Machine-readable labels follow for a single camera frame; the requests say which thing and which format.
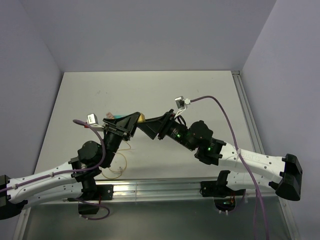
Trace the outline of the yellow cube block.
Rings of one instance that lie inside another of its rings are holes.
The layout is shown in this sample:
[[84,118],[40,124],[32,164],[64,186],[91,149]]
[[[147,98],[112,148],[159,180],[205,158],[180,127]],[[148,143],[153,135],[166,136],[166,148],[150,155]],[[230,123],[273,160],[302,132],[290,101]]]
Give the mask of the yellow cube block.
[[146,121],[145,115],[143,113],[140,113],[137,123],[144,123]]

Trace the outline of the teal triangular power strip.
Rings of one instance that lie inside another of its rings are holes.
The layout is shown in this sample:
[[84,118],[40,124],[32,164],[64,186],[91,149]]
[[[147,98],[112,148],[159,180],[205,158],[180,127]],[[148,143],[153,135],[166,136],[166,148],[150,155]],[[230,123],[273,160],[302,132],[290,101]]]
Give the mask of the teal triangular power strip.
[[126,117],[127,115],[114,115],[114,119],[120,119],[120,118],[124,118]]

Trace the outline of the pink usb charger plug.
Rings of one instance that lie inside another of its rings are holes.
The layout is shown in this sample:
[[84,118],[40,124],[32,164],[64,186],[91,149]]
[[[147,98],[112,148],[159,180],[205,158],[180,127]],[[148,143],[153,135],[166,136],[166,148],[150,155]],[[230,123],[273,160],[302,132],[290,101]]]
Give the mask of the pink usb charger plug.
[[114,119],[114,118],[115,118],[111,112],[108,112],[108,113],[106,114],[106,117],[107,117],[108,119]]

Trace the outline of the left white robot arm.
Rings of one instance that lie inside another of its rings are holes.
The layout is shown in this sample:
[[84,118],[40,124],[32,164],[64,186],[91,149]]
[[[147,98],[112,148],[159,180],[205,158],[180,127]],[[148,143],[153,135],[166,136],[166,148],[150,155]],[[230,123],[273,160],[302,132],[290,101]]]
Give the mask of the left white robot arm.
[[50,170],[37,174],[10,178],[0,177],[0,218],[6,220],[34,205],[60,199],[87,201],[96,197],[95,177],[102,169],[110,168],[123,141],[129,141],[139,123],[145,121],[140,112],[96,122],[90,114],[87,121],[73,120],[77,125],[93,131],[99,141],[87,141],[77,156]]

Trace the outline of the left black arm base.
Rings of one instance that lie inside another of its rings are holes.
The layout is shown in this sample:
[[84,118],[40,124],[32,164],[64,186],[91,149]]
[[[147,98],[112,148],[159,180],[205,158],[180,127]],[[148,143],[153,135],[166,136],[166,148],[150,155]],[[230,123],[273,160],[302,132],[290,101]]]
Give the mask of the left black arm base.
[[[77,210],[80,218],[88,221],[99,221],[106,219],[111,214],[111,210],[102,204],[102,201],[110,201],[113,198],[114,186],[112,184],[97,185],[96,191],[88,196],[68,198],[69,202],[78,202]],[[106,211],[106,214],[100,217],[94,217],[100,209]]]

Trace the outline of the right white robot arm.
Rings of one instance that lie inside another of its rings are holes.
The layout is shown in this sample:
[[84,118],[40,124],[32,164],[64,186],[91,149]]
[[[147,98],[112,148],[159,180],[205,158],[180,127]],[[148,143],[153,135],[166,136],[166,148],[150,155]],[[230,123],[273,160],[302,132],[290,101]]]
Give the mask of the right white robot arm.
[[206,165],[221,168],[216,180],[202,181],[203,197],[225,198],[240,196],[245,190],[274,190],[289,201],[301,199],[303,170],[293,154],[269,156],[236,147],[213,138],[213,131],[202,121],[190,127],[175,121],[172,110],[164,115],[137,123],[137,127],[151,139],[170,137],[190,151]]

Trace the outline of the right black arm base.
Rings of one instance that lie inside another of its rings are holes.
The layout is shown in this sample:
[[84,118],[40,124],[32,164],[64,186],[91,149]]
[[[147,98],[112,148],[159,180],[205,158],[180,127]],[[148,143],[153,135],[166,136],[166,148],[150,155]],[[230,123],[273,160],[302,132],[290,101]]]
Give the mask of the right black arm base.
[[224,213],[226,216],[234,212],[244,201],[246,190],[232,190],[227,187],[227,178],[231,171],[222,170],[217,180],[207,180],[200,182],[199,193],[203,198],[214,198],[214,206],[219,214]]

